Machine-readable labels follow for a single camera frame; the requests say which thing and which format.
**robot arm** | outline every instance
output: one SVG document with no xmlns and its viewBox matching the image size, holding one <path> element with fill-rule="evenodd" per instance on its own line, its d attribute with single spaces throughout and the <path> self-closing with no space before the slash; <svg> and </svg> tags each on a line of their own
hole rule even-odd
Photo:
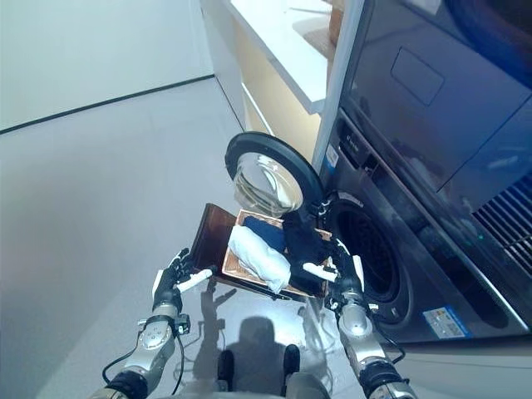
<svg viewBox="0 0 532 399">
<path fill-rule="evenodd" d="M 190 319 L 181 313 L 181 293 L 209 278 L 211 270 L 189 274 L 188 249 L 157 274 L 152 313 L 137 338 L 135 351 L 105 388 L 89 399 L 145 399 L 159 385 L 166 362 L 174 354 L 175 339 L 190 330 Z"/>
<path fill-rule="evenodd" d="M 373 324 L 366 309 L 351 301 L 343 305 L 339 313 L 342 345 L 366 397 L 417 399 L 373 334 Z"/>
<path fill-rule="evenodd" d="M 338 270 L 335 282 L 329 284 L 326 307 L 336 314 L 342 345 L 358 383 L 368 399 L 417 399 L 374 333 L 375 325 L 361 283 L 360 258 L 351 257 L 342 243 L 340 246 L 344 250 L 343 268 Z"/>
</svg>

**white countertop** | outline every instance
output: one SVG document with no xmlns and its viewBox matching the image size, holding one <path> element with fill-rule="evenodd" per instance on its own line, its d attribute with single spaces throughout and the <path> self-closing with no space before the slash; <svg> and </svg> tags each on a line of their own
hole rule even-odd
<svg viewBox="0 0 532 399">
<path fill-rule="evenodd" d="M 226 4 L 305 110 L 320 112 L 327 95 L 328 60 L 296 32 L 294 24 L 323 27 L 330 6 L 321 0 L 228 0 Z"/>
</svg>

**vent grille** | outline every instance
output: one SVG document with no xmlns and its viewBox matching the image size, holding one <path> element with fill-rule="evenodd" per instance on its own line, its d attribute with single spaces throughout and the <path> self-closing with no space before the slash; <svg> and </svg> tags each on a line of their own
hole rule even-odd
<svg viewBox="0 0 532 399">
<path fill-rule="evenodd" d="M 532 173 L 482 205 L 473 216 L 532 276 Z"/>
</svg>

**baseboard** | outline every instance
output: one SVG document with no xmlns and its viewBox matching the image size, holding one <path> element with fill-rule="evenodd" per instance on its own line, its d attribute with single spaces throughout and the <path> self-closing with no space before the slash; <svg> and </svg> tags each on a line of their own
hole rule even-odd
<svg viewBox="0 0 532 399">
<path fill-rule="evenodd" d="M 137 93 L 128 94 L 126 96 L 120 96 L 120 97 L 117 97 L 117 98 L 112 98 L 110 100 L 97 102 L 95 104 L 90 104 L 89 106 L 80 106 L 79 108 L 74 108 L 73 110 L 59 112 L 58 114 L 45 116 L 43 118 L 39 118 L 39 119 L 36 119 L 34 121 L 24 122 L 24 123 L 21 123 L 20 125 L 15 125 L 15 126 L 8 127 L 6 129 L 1 129 L 0 130 L 0 135 L 3 135 L 4 133 L 8 133 L 10 131 L 16 131 L 18 129 L 22 129 L 24 127 L 28 127 L 28 126 L 31 126 L 31 125 L 36 125 L 37 123 L 51 121 L 52 119 L 61 118 L 62 116 L 75 114 L 76 112 L 90 110 L 91 108 L 96 108 L 98 106 L 106 106 L 107 104 L 112 104 L 113 102 L 128 100 L 128 99 L 133 98 L 133 97 L 143 96 L 143 95 L 146 95 L 146 94 L 155 93 L 157 91 L 173 89 L 175 87 L 189 85 L 190 83 L 196 83 L 197 81 L 204 81 L 204 80 L 212 79 L 212 78 L 214 78 L 214 75 L 205 75 L 205 76 L 195 77 L 194 79 L 189 79 L 189 80 L 186 80 L 186 81 L 179 81 L 177 83 L 172 83 L 170 85 L 156 87 L 156 88 L 149 89 L 149 90 L 143 90 L 143 91 L 139 91 Z"/>
</svg>

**white towel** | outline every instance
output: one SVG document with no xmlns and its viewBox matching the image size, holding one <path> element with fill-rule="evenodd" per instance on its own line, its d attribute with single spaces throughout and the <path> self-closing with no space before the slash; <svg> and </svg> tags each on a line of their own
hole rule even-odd
<svg viewBox="0 0 532 399">
<path fill-rule="evenodd" d="M 228 246 L 242 267 L 262 279 L 274 293 L 288 286 L 290 263 L 251 229 L 234 226 Z"/>
</svg>

